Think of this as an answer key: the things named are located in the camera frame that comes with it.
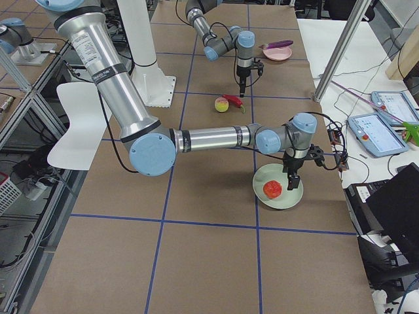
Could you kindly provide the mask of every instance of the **black monitor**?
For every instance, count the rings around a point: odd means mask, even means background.
[[[367,198],[367,204],[407,260],[419,262],[419,167],[406,166]]]

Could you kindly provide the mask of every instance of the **white table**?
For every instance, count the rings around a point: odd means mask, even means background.
[[[318,78],[324,72],[344,25],[345,22],[343,21],[299,20],[301,35],[313,78]],[[386,57],[386,52],[369,24],[367,22],[361,22],[335,74],[364,71],[380,64]],[[371,93],[375,90],[406,90],[407,87],[403,81],[389,80],[387,78],[385,70],[389,64],[390,60],[386,60],[380,67],[375,67],[368,72],[341,75],[334,77],[333,80],[346,88],[356,88],[362,92],[365,90],[366,93]],[[337,100],[340,93],[342,93],[342,90],[339,87],[330,84],[321,100],[321,107],[323,112],[328,114],[332,119],[344,123],[346,116],[333,107],[333,103]],[[412,103],[415,104],[410,93],[406,93]],[[369,95],[364,95],[363,97],[370,100]],[[346,113],[350,113],[356,102],[357,99],[354,96],[345,93],[341,95],[337,107]],[[371,112],[373,112],[371,107],[362,101],[358,101],[351,116]],[[347,134],[348,153],[350,156],[358,158],[368,165],[370,169],[368,181],[377,181],[392,177],[387,170],[389,156],[373,158],[356,140],[350,130],[348,130]],[[393,174],[396,173],[395,169],[399,166],[409,164],[410,162],[419,164],[419,148],[412,144],[409,144],[409,147],[410,150],[408,152],[392,158],[390,171]],[[350,158],[348,165],[350,170],[344,171],[342,174],[342,186],[344,188],[352,183],[363,182],[367,176],[367,168],[357,160]]]

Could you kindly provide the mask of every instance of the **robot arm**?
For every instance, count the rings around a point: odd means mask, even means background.
[[[120,139],[132,165],[144,175],[161,175],[178,152],[256,144],[263,154],[286,150],[284,166],[297,175],[308,154],[317,120],[297,114],[279,128],[258,124],[203,130],[174,130],[150,115],[107,34],[98,0],[36,0],[47,9],[58,33],[67,37],[121,126]],[[289,185],[289,189],[298,187]]]
[[[0,21],[0,47],[7,54],[11,54],[19,47],[20,54],[25,60],[32,60],[41,54],[25,24],[18,18]]]
[[[237,49],[236,74],[239,77],[240,97],[244,97],[247,78],[251,70],[257,70],[260,77],[263,73],[263,63],[253,57],[255,35],[251,31],[244,31],[239,26],[232,26],[228,35],[218,38],[208,25],[204,14],[220,5],[222,0],[188,0],[185,14],[189,24],[195,29],[204,44],[204,53],[209,61],[215,61],[232,50]]]

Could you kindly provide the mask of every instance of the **black chair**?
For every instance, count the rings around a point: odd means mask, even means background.
[[[325,0],[324,10],[329,11],[332,20],[346,21],[355,5],[355,0]],[[375,17],[373,7],[369,6],[363,21],[372,21]]]

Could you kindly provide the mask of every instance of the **red tomato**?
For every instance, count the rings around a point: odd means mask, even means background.
[[[275,180],[271,180],[263,186],[263,192],[268,198],[277,198],[282,193],[282,185]]]

